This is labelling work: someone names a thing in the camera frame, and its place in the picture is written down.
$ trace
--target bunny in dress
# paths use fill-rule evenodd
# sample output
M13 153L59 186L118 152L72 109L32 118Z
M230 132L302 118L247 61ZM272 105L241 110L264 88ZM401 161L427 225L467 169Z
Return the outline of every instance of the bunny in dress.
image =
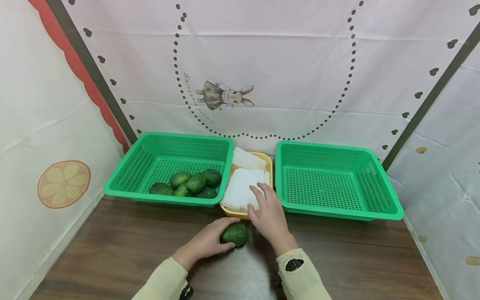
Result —
M205 103L210 110L224 110L227 106L242 103L245 106L255 106L252 101L243 96L253 90L253 85L244 87L239 91L227 88L223 83L211 83L206 81L203 90L197 90L197 94L203 95L198 99L199 103Z

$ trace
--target orange flower circle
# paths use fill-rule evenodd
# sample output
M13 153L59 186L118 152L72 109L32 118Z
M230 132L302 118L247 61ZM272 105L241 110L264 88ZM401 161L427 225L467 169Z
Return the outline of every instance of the orange flower circle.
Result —
M90 176L90 168L79 160L53 164L38 180L38 197L49 208L70 206L87 191Z

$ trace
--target wooden table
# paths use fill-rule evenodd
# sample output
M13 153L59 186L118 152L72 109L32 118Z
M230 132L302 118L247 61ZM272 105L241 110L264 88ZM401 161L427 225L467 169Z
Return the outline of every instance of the wooden table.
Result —
M222 216L219 207L105 197L31 299L130 299L164 259ZM285 299L272 277L272 247L245 225L244 247L191 270L193 300ZM403 221L288 215L288 225L334 300L442 299Z

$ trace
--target basket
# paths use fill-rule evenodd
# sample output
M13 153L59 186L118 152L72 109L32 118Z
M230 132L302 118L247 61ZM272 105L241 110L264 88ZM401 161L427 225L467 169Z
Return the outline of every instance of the basket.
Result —
M364 148L282 141L276 192L287 212L371 221L404 211L376 155Z
M146 132L113 170L103 190L109 196L136 201L212 207L225 193L233 147L229 138ZM194 174L206 169L222 173L214 199L149 194L153 183L169 183L177 172Z
M255 154L256 156L263 158L267 162L267 166L266 166L265 171L268 171L270 173L270 186L273 187L273 163L272 163L272 159L267 154L258 153L258 152L250 152L250 153ZM232 176L233 172L236 169L238 169L238 167L235 166L235 165L232 165L232 167L230 168L229 178ZM247 213L232 212L228 208L224 207L222 204L220 204L220 207L223 209L223 211L225 212L225 214L227 216L237 217L237 218L242 219L242 220L250 220Z

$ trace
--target red fabric trim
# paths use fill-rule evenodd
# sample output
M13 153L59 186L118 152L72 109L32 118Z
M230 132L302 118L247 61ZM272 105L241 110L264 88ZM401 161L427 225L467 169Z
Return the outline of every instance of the red fabric trim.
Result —
M105 123L107 123L108 126L112 128L113 135L115 136L117 141L123 145L123 151L127 153L129 146L120 126L115 120L115 117L108 108L107 103L103 99L92 78L82 64L82 61L77 55L77 52L70 44L67 36L63 32L59 22L57 21L57 18L55 18L55 15L52 13L47 2L45 0L28 1L38 11L40 15L40 20L42 21L48 35L53 40L53 42L63 51L67 63L70 66L70 69L73 71L75 76L77 76L78 79L80 79L84 83L85 90L88 96L90 97L92 102L98 106L98 108L100 109L100 113L102 114L103 120L105 121Z

